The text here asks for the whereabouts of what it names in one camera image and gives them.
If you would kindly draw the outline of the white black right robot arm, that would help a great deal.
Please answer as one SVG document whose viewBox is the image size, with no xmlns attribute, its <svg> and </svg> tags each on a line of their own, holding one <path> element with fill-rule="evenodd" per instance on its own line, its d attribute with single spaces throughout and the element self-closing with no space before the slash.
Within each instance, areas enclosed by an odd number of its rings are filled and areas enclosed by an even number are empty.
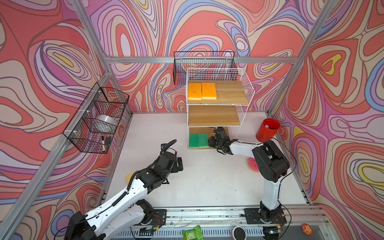
<svg viewBox="0 0 384 240">
<path fill-rule="evenodd" d="M 264 195 L 257 210 L 255 221 L 265 224 L 273 223 L 282 216 L 282 204 L 279 201 L 281 181 L 290 169 L 290 162 L 275 142 L 251 144 L 231 140 L 223 127 L 214 129 L 209 139 L 209 146 L 223 155 L 242 155 L 255 159 L 260 174 L 265 179 Z"/>
</svg>

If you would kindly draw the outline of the yellow green sponge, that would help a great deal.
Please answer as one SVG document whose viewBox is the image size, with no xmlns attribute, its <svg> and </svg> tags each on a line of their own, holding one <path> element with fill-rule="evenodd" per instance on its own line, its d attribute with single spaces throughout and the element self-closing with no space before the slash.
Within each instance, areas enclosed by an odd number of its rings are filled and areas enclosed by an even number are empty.
<svg viewBox="0 0 384 240">
<path fill-rule="evenodd" d="M 209 147 L 209 134 L 200 133 L 199 134 L 199 148 L 208 148 Z"/>
<path fill-rule="evenodd" d="M 189 135 L 189 149 L 198 149 L 200 146 L 199 134 Z"/>
</svg>

